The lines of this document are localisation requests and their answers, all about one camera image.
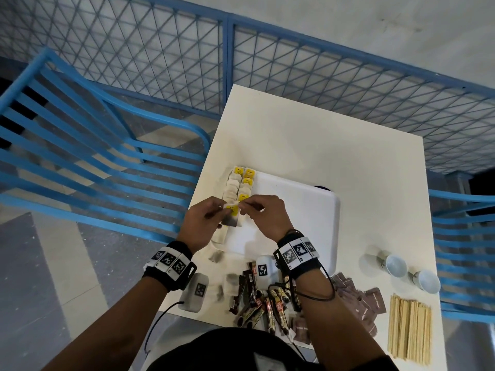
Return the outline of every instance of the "forearm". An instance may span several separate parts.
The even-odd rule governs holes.
[[[159,281],[144,277],[42,371],[127,371],[166,294]]]
[[[330,282],[318,269],[301,275],[296,283],[298,291],[312,297],[333,294]],[[300,300],[314,350],[327,370],[349,371],[385,355],[338,296],[330,302],[302,296]]]

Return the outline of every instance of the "chair backrest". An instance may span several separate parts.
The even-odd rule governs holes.
[[[429,192],[454,203],[432,214],[442,315],[495,323],[495,214],[468,213],[495,207],[495,196]]]
[[[204,152],[138,140],[124,114],[192,131]],[[210,147],[203,129],[110,96],[48,48],[0,97],[0,115],[25,128],[0,125],[12,143],[0,161],[19,173],[0,172],[1,203],[158,242],[176,235]]]

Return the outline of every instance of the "white table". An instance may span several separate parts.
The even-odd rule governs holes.
[[[335,192],[341,200],[337,271],[352,277],[360,290],[379,287],[387,309],[393,293],[430,305],[430,369],[447,370],[439,296],[419,290],[407,279],[394,279],[374,265],[374,256],[385,250],[402,256],[412,271],[436,271],[421,137],[234,86],[191,205],[211,195],[221,197],[234,165]],[[210,279],[201,311],[173,308],[170,313],[232,326],[229,300],[217,302],[218,286],[227,273],[245,270],[247,260],[227,254],[214,264],[208,260],[212,253],[210,244],[193,258],[198,272]],[[179,297],[180,291],[168,294],[160,309]],[[376,319],[375,339],[385,351],[388,323],[388,313]],[[400,370],[424,369],[410,361],[395,362]]]

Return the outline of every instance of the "white wall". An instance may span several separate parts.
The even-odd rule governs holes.
[[[495,88],[495,0],[186,0]]]

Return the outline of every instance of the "white tray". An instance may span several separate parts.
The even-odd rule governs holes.
[[[292,224],[300,230],[320,254],[320,262],[331,276],[337,263],[340,200],[331,191],[257,172],[252,194],[277,195],[285,202]],[[249,216],[242,216],[241,226],[230,227],[223,244],[214,243],[219,250],[243,254],[256,260],[272,255],[277,244],[257,228]]]

